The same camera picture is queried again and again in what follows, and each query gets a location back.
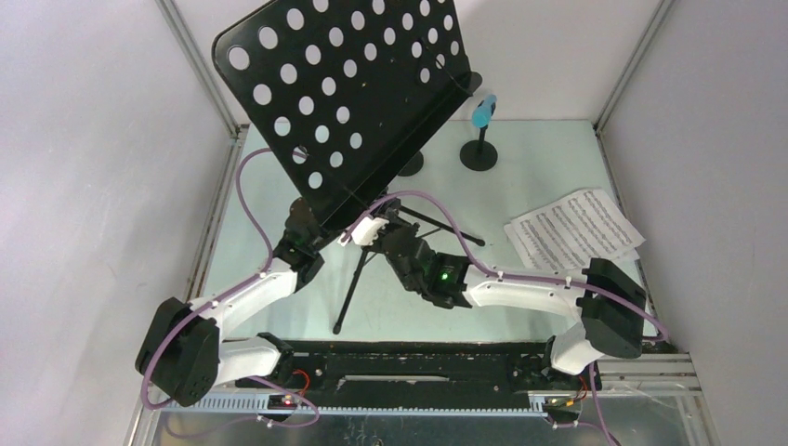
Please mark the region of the black music stand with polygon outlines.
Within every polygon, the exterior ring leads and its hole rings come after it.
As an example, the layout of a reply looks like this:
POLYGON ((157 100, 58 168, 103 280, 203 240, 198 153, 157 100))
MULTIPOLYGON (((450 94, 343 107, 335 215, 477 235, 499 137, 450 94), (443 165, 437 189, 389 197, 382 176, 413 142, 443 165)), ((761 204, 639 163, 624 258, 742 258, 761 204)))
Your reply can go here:
POLYGON ((482 82, 451 1, 270 1, 220 33, 212 59, 323 247, 397 210, 389 184, 482 82))

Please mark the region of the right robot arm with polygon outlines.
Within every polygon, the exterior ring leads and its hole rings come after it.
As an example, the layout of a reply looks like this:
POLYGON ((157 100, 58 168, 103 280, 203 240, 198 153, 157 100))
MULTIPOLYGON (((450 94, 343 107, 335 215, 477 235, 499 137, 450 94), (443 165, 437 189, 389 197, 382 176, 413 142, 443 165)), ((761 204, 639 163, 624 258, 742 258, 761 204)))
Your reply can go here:
POLYGON ((637 359, 643 352, 644 289, 608 259, 594 258, 567 278, 516 280, 486 272, 467 256, 433 250, 417 228, 396 215, 364 217, 351 240, 385 257, 402 287, 439 308, 522 308, 571 321, 547 342, 544 382, 564 388, 604 356, 637 359))

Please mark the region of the sheet music page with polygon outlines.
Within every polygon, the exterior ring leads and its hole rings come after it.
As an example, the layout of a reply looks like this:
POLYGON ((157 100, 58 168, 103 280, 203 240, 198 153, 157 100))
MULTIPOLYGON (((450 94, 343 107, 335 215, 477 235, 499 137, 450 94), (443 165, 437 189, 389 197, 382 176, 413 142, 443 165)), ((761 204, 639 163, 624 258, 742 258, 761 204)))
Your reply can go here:
POLYGON ((562 207, 525 216, 504 232, 528 269, 582 269, 593 258, 633 259, 645 238, 628 221, 562 207))
POLYGON ((526 269, 583 269, 593 258, 639 259, 640 232, 602 189, 582 189, 506 225, 504 232, 526 269))

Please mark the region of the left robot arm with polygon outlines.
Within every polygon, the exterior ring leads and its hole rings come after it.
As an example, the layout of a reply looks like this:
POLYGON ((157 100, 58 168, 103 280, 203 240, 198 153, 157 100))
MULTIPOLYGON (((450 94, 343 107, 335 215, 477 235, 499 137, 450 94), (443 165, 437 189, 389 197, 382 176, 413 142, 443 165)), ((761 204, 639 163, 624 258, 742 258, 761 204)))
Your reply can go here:
POLYGON ((293 201, 269 266, 218 296, 190 303, 171 297, 156 310, 135 361, 148 385, 188 407, 213 387, 259 376, 282 387, 294 374, 291 346, 270 333, 228 336, 271 304, 304 288, 324 264, 321 228, 302 199, 293 201))

